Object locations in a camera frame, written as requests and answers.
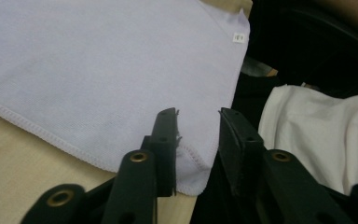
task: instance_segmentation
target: small tag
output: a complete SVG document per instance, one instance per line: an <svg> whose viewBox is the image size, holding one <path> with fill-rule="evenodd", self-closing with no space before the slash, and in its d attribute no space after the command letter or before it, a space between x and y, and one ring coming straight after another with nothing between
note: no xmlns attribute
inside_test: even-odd
<svg viewBox="0 0 358 224"><path fill-rule="evenodd" d="M245 40L246 40L245 34L234 33L234 37L232 38L232 42L240 43L240 44L244 44Z"/></svg>

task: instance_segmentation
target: folded cloth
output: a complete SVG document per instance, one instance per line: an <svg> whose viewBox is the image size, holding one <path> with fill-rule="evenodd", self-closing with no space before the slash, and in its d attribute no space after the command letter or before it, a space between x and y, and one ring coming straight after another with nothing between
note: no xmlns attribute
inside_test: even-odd
<svg viewBox="0 0 358 224"><path fill-rule="evenodd" d="M198 0L0 0L0 116L116 172L176 107L177 188L200 194L249 31Z"/></svg>
<svg viewBox="0 0 358 224"><path fill-rule="evenodd" d="M307 88L275 88L259 132L266 148L293 153L319 183L345 194L358 184L358 95L342 100Z"/></svg>

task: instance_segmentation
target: white garment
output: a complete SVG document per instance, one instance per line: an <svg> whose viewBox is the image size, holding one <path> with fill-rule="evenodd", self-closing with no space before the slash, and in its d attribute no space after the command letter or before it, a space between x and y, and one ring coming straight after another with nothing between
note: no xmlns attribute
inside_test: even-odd
<svg viewBox="0 0 358 224"><path fill-rule="evenodd" d="M176 107L177 188L200 194L249 31L198 0L0 0L0 116L117 171Z"/></svg>
<svg viewBox="0 0 358 224"><path fill-rule="evenodd" d="M307 88L275 88L259 133L266 148L293 153L319 183L345 194L358 184L358 96L342 100Z"/></svg>

